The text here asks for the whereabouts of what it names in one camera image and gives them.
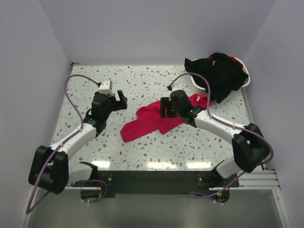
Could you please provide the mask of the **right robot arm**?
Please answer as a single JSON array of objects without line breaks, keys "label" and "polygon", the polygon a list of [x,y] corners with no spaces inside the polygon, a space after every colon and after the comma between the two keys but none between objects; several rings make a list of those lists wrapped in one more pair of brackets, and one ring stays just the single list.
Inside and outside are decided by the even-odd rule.
[{"label": "right robot arm", "polygon": [[183,90],[161,98],[160,115],[179,117],[183,123],[211,132],[232,145],[233,156],[202,176],[203,183],[210,188],[223,186],[240,171],[252,172],[272,154],[257,125],[242,126],[212,115],[207,108],[193,105]]}]

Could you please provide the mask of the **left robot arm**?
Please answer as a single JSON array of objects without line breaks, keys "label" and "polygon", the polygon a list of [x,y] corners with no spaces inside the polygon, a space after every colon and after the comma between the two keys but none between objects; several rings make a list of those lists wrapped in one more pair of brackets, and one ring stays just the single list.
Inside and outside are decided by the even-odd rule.
[{"label": "left robot arm", "polygon": [[87,186],[97,184],[96,166],[83,162],[81,169],[75,169],[68,163],[82,147],[100,135],[112,112],[127,108],[127,98],[121,90],[117,93],[118,100],[114,96],[95,92],[91,109],[71,134],[53,145],[42,145],[36,149],[28,176],[29,184],[54,194],[60,194],[67,185],[79,181]]}]

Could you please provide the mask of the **pink t shirt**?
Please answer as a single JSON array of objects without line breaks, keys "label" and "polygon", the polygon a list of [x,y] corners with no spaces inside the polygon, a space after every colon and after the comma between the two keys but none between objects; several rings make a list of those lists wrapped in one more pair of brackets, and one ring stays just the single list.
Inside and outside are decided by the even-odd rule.
[{"label": "pink t shirt", "polygon": [[162,118],[160,108],[160,101],[139,108],[136,112],[137,119],[126,123],[120,131],[123,141],[127,143],[154,131],[166,134],[183,124],[179,117]]}]

